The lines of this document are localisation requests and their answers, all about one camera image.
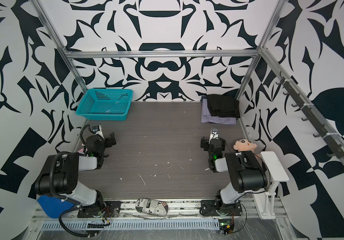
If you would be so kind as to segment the lilac skirt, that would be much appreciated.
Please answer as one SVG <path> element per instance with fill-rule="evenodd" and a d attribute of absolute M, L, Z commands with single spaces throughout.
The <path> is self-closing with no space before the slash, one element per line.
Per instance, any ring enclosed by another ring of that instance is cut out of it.
<path fill-rule="evenodd" d="M 208 101 L 206 98 L 201 100 L 202 113 L 201 113 L 201 123 L 211 123 L 211 124 L 221 124 L 221 125 L 235 125 L 237 123 L 236 118 L 222 118 L 212 116 L 209 108 Z"/>

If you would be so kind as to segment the black garment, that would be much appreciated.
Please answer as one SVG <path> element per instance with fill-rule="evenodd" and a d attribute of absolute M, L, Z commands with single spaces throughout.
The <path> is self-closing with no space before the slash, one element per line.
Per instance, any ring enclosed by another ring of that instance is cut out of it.
<path fill-rule="evenodd" d="M 240 118 L 240 102 L 224 95 L 207 95 L 208 109 L 212 116 L 220 118 Z"/>

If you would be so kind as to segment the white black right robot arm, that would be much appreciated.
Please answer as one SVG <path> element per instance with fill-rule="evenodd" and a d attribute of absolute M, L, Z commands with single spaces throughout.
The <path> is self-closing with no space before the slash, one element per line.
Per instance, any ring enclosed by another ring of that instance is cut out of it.
<path fill-rule="evenodd" d="M 200 147 L 209 154 L 209 169 L 230 176 L 230 183 L 215 197 L 216 210 L 221 213 L 237 209 L 243 196 L 262 194 L 268 186 L 266 173 L 255 154 L 255 143 L 248 139 L 237 140 L 234 150 L 224 154 L 226 146 L 226 141 L 217 136 L 203 137 L 200 142 Z"/>

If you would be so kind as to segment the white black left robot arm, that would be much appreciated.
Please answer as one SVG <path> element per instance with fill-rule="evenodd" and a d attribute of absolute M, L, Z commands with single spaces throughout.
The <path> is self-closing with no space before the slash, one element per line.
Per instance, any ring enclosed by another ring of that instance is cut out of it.
<path fill-rule="evenodd" d="M 101 211 L 106 207 L 101 192 L 79 181 L 79 172 L 102 168 L 107 148 L 117 144 L 115 133 L 104 136 L 102 126 L 82 127 L 79 134 L 82 149 L 79 152 L 59 152 L 48 156 L 34 189 L 37 195 L 54 197 L 84 209 Z"/>

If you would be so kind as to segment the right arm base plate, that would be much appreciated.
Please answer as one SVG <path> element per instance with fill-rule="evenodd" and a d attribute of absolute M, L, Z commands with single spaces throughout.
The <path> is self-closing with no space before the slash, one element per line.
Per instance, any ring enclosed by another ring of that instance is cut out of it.
<path fill-rule="evenodd" d="M 201 200 L 199 213 L 204 217 L 239 217 L 242 215 L 243 207 L 240 202 L 225 205 L 216 200 Z"/>

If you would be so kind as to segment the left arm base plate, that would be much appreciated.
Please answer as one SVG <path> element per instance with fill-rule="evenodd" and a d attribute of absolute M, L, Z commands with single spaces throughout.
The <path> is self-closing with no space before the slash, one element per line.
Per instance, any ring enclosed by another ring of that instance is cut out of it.
<path fill-rule="evenodd" d="M 81 207 L 78 211 L 78 218 L 114 218 L 120 213 L 121 201 L 105 201 L 101 206 L 94 204 Z"/>

